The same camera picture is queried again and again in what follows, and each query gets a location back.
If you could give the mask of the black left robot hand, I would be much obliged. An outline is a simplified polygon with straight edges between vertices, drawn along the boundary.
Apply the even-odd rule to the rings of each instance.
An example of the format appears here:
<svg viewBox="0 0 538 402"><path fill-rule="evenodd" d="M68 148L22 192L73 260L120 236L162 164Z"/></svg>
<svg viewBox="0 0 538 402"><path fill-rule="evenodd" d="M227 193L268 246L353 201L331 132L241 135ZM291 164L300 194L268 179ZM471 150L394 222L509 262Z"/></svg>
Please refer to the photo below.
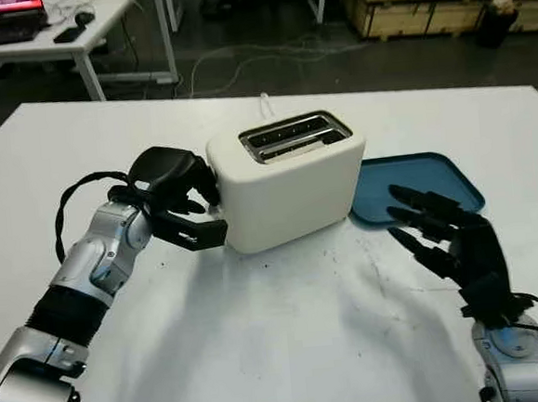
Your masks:
<svg viewBox="0 0 538 402"><path fill-rule="evenodd" d="M218 206L220 193L213 170L203 157L186 149L151 147L130 167L127 182L139 190L153 211L203 214L205 207L189 197L196 190L211 206Z"/></svg>

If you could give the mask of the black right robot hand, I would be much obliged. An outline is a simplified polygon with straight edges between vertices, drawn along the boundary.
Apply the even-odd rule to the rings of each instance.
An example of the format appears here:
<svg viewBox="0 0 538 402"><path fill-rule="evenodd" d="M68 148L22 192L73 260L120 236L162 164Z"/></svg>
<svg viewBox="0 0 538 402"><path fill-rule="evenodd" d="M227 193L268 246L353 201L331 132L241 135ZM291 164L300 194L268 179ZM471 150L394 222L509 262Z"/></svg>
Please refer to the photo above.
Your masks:
<svg viewBox="0 0 538 402"><path fill-rule="evenodd" d="M433 191L390 185L398 203L387 213L401 224L387 231L415 260L461 289L487 280L508 292L505 256L490 221Z"/></svg>

